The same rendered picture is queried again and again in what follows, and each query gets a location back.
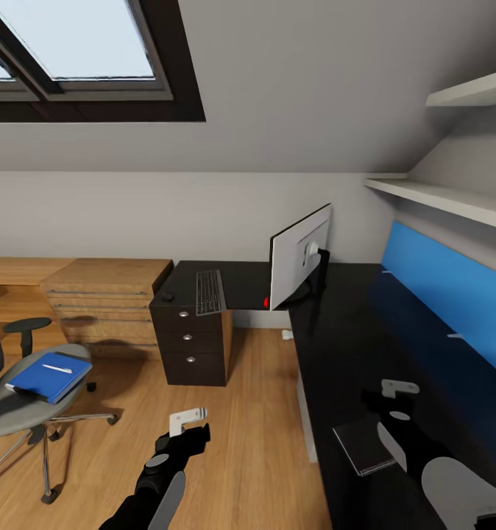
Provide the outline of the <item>monitor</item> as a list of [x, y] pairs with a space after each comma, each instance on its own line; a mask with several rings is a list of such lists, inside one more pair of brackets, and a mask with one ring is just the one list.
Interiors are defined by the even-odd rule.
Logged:
[[[322, 299], [330, 253], [325, 250], [332, 204], [317, 209], [270, 238], [269, 287], [265, 306], [293, 305], [307, 297]], [[284, 302], [319, 264], [316, 293], [310, 291], [298, 300]]]

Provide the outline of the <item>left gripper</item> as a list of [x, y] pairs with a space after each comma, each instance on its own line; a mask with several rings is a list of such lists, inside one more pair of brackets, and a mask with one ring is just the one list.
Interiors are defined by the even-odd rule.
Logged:
[[173, 444], [180, 445], [189, 459], [192, 455], [204, 453], [205, 443], [210, 442], [210, 429], [207, 423], [204, 428], [196, 427], [186, 429], [182, 434], [171, 436], [164, 434], [156, 442], [156, 451], [163, 450]]

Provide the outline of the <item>folder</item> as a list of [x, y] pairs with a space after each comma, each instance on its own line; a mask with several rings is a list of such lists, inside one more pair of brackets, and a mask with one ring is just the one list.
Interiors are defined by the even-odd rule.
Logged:
[[5, 386], [8, 390], [55, 405], [92, 368], [88, 362], [47, 353]]

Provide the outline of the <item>notebook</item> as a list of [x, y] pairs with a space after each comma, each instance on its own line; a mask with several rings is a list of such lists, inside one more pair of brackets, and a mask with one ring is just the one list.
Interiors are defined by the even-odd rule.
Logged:
[[333, 429], [359, 476], [396, 462], [380, 440], [381, 420], [379, 414], [373, 414]]

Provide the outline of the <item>swivel chair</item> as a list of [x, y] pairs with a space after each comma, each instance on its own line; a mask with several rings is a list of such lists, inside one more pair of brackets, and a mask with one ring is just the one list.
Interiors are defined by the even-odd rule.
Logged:
[[[34, 364], [37, 360], [47, 353], [55, 353], [61, 356], [74, 358], [80, 361], [91, 363], [91, 354], [87, 347], [79, 344], [63, 344], [58, 346], [47, 347], [32, 352], [32, 331], [45, 328], [51, 324], [51, 318], [29, 318], [13, 321], [5, 324], [2, 331], [7, 334], [21, 333], [21, 353], [23, 359], [13, 365], [0, 378], [0, 437], [10, 434], [21, 433], [28, 430], [27, 433], [18, 440], [11, 449], [0, 458], [0, 466], [24, 446], [42, 442], [42, 460], [43, 460], [43, 487], [45, 494], [41, 500], [45, 504], [51, 504], [56, 498], [57, 491], [51, 489], [49, 483], [49, 458], [48, 458], [48, 440], [56, 442], [60, 434], [55, 428], [55, 423], [67, 423], [71, 421], [96, 420], [98, 418], [107, 418], [111, 425], [114, 425], [118, 417], [116, 414], [89, 414], [60, 417], [76, 399], [80, 390], [86, 386], [89, 392], [96, 389], [96, 383], [87, 380], [89, 372], [55, 405], [43, 402], [41, 400], [22, 395], [20, 393], [8, 390], [5, 384], [9, 383], [18, 374]], [[4, 369], [4, 351], [0, 340], [0, 372]]]

